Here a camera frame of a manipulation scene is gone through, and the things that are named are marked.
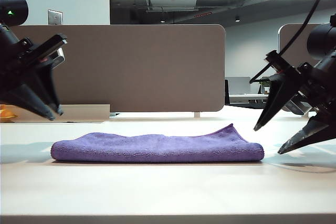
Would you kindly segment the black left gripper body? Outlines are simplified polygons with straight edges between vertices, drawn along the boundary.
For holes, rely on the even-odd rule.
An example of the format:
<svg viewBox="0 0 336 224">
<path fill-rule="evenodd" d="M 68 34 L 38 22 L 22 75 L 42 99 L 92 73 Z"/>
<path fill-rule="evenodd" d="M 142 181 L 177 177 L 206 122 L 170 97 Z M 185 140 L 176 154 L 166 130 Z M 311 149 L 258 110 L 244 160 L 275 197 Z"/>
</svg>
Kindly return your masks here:
<svg viewBox="0 0 336 224">
<path fill-rule="evenodd" d="M 19 40 L 8 26 L 1 26 L 1 77 L 10 83 L 31 70 L 52 65 L 50 56 L 66 43 L 64 34 L 55 34 L 42 44 L 34 43 L 29 37 Z"/>
</svg>

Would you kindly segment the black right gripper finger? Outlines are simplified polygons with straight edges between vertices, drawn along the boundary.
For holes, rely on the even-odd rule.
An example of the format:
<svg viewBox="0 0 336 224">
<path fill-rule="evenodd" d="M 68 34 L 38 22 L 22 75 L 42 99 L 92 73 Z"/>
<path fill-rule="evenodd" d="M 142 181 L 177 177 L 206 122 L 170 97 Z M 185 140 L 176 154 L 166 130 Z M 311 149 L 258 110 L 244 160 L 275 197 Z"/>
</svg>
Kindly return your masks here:
<svg viewBox="0 0 336 224">
<path fill-rule="evenodd" d="M 299 90 L 298 73 L 278 73 L 269 77 L 269 80 L 270 93 L 254 131 L 265 126 Z"/>
<path fill-rule="evenodd" d="M 281 146 L 278 153 L 284 154 L 307 145 L 332 139 L 335 139 L 335 119 L 324 122 L 319 116 L 313 116 L 306 126 Z"/>
</svg>

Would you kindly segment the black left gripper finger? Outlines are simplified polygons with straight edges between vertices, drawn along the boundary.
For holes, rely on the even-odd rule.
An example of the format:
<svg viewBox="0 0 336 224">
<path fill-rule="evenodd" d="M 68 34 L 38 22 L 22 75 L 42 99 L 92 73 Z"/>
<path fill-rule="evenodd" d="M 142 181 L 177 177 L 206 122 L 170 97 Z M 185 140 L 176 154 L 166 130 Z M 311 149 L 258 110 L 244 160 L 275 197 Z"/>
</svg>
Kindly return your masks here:
<svg viewBox="0 0 336 224">
<path fill-rule="evenodd" d="M 34 66 L 31 73 L 33 91 L 42 100 L 44 105 L 48 106 L 58 115 L 62 115 L 63 110 L 57 97 L 52 77 L 52 65 L 50 62 L 42 62 Z"/>
<path fill-rule="evenodd" d="M 1 91 L 1 102 L 28 110 L 51 121 L 55 119 L 51 110 L 25 84 L 8 91 Z"/>
</svg>

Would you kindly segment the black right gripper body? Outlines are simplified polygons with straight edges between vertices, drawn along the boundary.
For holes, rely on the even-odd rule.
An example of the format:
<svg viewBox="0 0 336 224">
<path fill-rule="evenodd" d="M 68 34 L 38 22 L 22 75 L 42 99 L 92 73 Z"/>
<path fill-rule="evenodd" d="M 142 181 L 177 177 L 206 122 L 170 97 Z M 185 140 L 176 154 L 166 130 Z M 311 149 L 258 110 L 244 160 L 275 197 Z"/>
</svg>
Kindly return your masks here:
<svg viewBox="0 0 336 224">
<path fill-rule="evenodd" d="M 333 83 L 335 81 L 335 51 L 325 55 L 315 66 L 304 62 L 295 68 L 275 50 L 267 54 L 266 61 L 277 71 L 276 74 L 298 73 L 299 90 L 297 93 L 305 97 L 304 102 L 328 116 L 335 115 L 335 84 Z"/>
</svg>

